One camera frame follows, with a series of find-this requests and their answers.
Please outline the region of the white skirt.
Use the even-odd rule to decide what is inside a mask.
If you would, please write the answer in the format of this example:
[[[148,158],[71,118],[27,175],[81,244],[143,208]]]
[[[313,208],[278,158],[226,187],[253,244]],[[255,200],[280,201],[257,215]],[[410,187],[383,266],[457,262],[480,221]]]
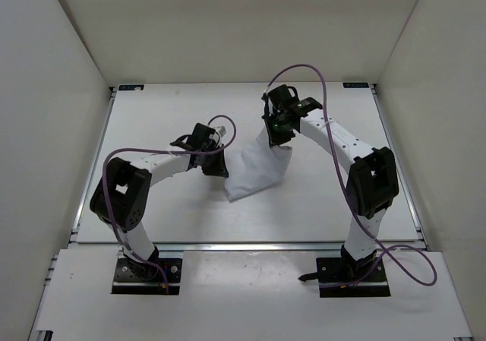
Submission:
[[[224,188],[229,202],[241,200],[278,185],[287,172],[292,147],[270,146],[267,130],[240,149],[229,149],[226,167],[229,177]]]

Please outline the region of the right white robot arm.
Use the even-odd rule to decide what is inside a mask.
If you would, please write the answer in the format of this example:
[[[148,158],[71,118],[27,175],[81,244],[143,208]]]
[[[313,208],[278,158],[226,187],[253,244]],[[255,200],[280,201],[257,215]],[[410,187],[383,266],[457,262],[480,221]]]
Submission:
[[[285,84],[264,92],[262,116],[270,147],[301,134],[332,156],[352,213],[349,234],[341,249],[341,274],[349,280],[365,275],[374,261],[380,224],[399,193],[396,161],[388,147],[377,149],[361,141],[328,117],[312,97],[300,99]]]

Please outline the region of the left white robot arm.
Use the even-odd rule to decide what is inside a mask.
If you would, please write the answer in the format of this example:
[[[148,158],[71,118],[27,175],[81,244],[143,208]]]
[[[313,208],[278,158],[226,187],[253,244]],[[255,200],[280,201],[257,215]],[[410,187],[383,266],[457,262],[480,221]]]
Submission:
[[[197,123],[191,134],[170,146],[177,153],[152,153],[136,161],[111,158],[90,200],[90,210],[114,233],[128,268],[142,279],[164,276],[159,251],[142,224],[150,189],[159,182],[197,167],[206,176],[229,176],[224,158],[223,126]]]

